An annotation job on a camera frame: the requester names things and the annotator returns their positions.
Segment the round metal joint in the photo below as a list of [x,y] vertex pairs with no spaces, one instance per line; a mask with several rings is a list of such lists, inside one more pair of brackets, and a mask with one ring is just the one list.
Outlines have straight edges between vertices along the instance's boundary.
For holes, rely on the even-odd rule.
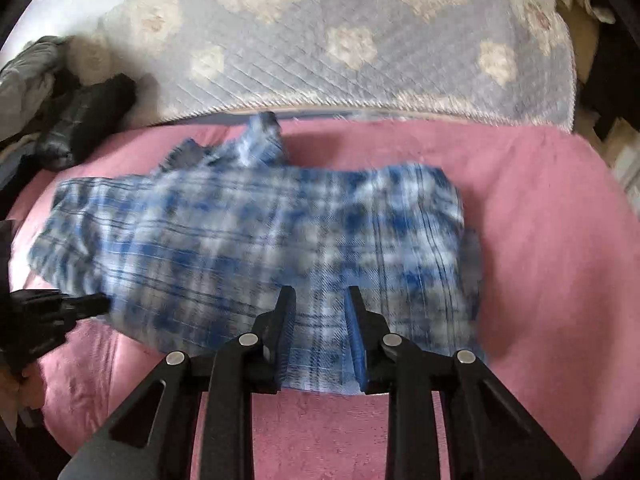
[[476,360],[476,355],[471,350],[461,350],[458,352],[458,361],[462,364],[469,365]]
[[242,346],[253,346],[258,342],[258,336],[252,332],[247,332],[238,338],[238,342]]
[[171,366],[179,365],[184,361],[184,354],[182,352],[171,352],[166,357],[166,363]]
[[382,338],[382,342],[387,346],[398,346],[402,342],[402,338],[398,334],[386,334]]

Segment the pink bed sheet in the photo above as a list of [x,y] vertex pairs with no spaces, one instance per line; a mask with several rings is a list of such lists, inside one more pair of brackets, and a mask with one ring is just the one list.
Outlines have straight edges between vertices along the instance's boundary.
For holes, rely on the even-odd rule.
[[[554,128],[439,121],[287,121],[282,129],[301,166],[354,170],[412,160],[446,172],[481,236],[479,334],[492,370],[584,478],[603,471],[640,415],[640,226],[589,145]],[[41,173],[14,207],[24,222],[14,241],[13,288],[42,285],[26,253],[58,181],[145,173],[187,137],[213,144],[240,130],[125,132],[81,166]],[[42,360],[49,431],[73,453],[160,357],[99,322],[81,323]],[[258,396],[254,427],[260,480],[384,476],[384,396]]]

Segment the pink surface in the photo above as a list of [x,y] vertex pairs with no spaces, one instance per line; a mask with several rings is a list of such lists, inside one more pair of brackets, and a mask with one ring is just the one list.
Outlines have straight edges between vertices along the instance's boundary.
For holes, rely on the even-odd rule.
[[[640,226],[588,144],[545,127],[331,120],[282,126],[294,164],[352,170],[413,160],[446,172],[481,236],[479,330],[491,368],[585,478],[603,471],[640,415]],[[34,204],[14,241],[14,288],[38,285],[26,252],[57,181],[143,173],[186,137],[212,144],[238,132],[127,132],[44,190],[43,178],[14,208]],[[47,427],[74,452],[159,357],[95,321],[83,323],[69,344],[43,359]],[[287,391],[259,397],[254,406],[258,479],[383,478],[386,397]]]

